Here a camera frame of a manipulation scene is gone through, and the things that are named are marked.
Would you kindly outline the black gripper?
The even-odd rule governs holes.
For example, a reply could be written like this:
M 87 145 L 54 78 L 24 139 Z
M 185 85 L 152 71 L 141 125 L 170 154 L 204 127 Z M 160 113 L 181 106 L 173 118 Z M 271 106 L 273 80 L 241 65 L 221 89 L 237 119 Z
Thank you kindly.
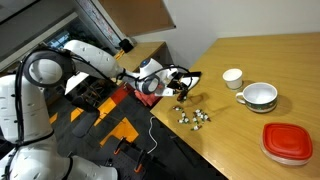
M 174 89 L 175 91 L 178 91 L 180 93 L 180 85 L 179 82 L 184 77 L 201 77 L 202 73 L 200 71 L 196 72 L 189 72 L 189 73 L 175 73 L 173 76 L 173 79 L 170 81 L 170 83 L 167 85 L 168 88 Z M 184 102 L 187 99 L 187 91 L 182 91 L 179 96 L 177 97 L 178 102 Z

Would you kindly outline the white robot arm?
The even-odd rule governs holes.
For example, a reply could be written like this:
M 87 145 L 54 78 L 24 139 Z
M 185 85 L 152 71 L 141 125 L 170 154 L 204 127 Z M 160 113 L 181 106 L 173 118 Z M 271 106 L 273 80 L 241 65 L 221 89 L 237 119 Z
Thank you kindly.
M 162 66 L 153 58 L 143 60 L 139 72 L 132 72 L 118 64 L 106 51 L 79 40 L 71 40 L 62 49 L 40 47 L 24 60 L 25 78 L 38 87 L 54 87 L 77 72 L 96 78 L 115 78 L 128 83 L 135 90 L 158 97 L 178 95 L 183 102 L 188 92 L 199 82 L 200 71 L 190 72 L 177 66 Z

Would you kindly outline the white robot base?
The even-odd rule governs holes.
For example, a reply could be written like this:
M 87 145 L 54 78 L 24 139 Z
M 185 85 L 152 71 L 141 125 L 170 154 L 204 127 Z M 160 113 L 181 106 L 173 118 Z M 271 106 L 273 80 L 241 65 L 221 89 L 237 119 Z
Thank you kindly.
M 24 136 L 18 134 L 14 75 L 0 78 L 0 126 L 16 146 L 1 160 L 1 180 L 117 180 L 113 167 L 57 152 L 43 92 L 28 80 L 21 85 Z

